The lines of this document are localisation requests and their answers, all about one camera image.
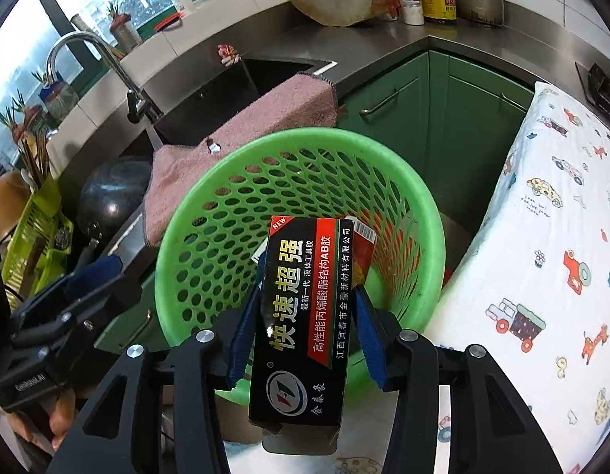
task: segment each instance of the cabinet handle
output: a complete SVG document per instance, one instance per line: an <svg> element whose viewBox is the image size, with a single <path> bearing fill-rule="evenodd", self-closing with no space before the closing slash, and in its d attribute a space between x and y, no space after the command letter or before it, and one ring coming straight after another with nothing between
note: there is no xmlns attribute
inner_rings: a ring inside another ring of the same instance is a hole
<svg viewBox="0 0 610 474"><path fill-rule="evenodd" d="M512 104L512 105L513 105L513 106L514 106L516 109L520 109L520 110L521 110L522 112L524 112L524 113L527 113L527 112L528 112L528 109L527 109L526 107L522 107L522 105L521 105L521 104L519 104L519 103L517 103L517 102L513 101L513 100L512 100L512 99L510 99L510 98L507 98L507 97L506 97L506 95L505 95L505 93L500 93L500 99L501 99L501 100L503 100L503 101L505 101L505 102L507 102L507 103Z"/></svg>
<svg viewBox="0 0 610 474"><path fill-rule="evenodd" d="M149 309L149 310L147 310L147 315L145 316L145 320L142 322L142 324L140 326L138 326L138 328L136 328L136 331L132 333L132 336L129 337L129 340L127 341L127 344L125 344L123 346L123 349L127 349L129 346L133 345L133 341L136 340L138 335L143 333L145 331L145 329L147 328L147 326L149 326L149 323L151 322L151 317L153 317L153 310Z"/></svg>
<svg viewBox="0 0 610 474"><path fill-rule="evenodd" d="M377 104L375 107L373 107L372 109L369 109L369 110L360 110L360 112L359 112L359 113L360 113L360 115L370 115L370 114L372 114L372 113L377 112L379 109L381 109L381 108L382 108L384 105L386 105L388 102L391 102L392 100L394 100L394 99L397 97L397 95L398 95L398 94L399 94L399 90L395 89L395 90L393 91L393 93L392 93L390 96L388 96L388 97L384 98L383 100L381 100L381 101L380 101L380 102L379 102L379 103L378 103L378 104Z"/></svg>

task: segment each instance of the logo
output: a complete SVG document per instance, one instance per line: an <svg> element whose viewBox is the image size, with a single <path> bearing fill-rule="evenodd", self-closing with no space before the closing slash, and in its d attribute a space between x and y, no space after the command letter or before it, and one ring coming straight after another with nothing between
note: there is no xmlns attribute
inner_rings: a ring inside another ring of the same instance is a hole
<svg viewBox="0 0 610 474"><path fill-rule="evenodd" d="M279 370L270 375L266 394L272 407L280 414L296 417L307 408L307 391L291 372Z"/></svg>
<svg viewBox="0 0 610 474"><path fill-rule="evenodd" d="M18 392L22 392L23 390L30 389L31 387L34 387L38 383L41 383L42 381L45 381L45 380L46 380L46 376L44 376L43 374L37 374L36 376L33 376L29 380L16 384L15 390L17 390Z"/></svg>

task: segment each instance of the faucet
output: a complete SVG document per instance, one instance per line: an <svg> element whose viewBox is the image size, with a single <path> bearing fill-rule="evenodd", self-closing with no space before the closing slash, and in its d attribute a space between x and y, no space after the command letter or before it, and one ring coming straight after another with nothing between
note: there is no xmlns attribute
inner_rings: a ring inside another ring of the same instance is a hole
<svg viewBox="0 0 610 474"><path fill-rule="evenodd" d="M127 105L129 112L127 118L132 123L139 123L144 115L147 116L149 121L154 124L159 118L162 117L163 112L153 102L144 90L141 90L133 80L129 77L127 72L119 64L116 57L110 52L110 48L107 43L103 41L99 36L91 32L74 31L67 33L53 45L48 58L46 59L46 76L48 78L48 84L57 82L57 71L54 67L54 61L57 57L57 52L62 46L71 43L73 41L83 41L90 43L96 48L101 56L107 61L112 70L120 77L123 83L127 87Z"/></svg>

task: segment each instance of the pink towel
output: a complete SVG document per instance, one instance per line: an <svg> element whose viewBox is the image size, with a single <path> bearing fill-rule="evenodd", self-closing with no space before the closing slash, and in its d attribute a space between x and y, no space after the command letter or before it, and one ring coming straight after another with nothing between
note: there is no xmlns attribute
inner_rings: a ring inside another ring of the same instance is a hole
<svg viewBox="0 0 610 474"><path fill-rule="evenodd" d="M145 238L157 245L184 196L206 171L251 141L281 130L332 127L338 119L335 90L307 74L294 75L243 109L210 138L221 151L209 153L206 140L195 148L164 146L154 154L145 195Z"/></svg>

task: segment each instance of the white blanket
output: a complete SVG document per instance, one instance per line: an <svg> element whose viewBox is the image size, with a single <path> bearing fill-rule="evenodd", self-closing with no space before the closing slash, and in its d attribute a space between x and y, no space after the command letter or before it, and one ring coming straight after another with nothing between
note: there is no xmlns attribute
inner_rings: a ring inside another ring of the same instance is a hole
<svg viewBox="0 0 610 474"><path fill-rule="evenodd" d="M535 85L480 232L425 334L457 350L484 345L566 473L606 437L610 131L559 89Z"/></svg>

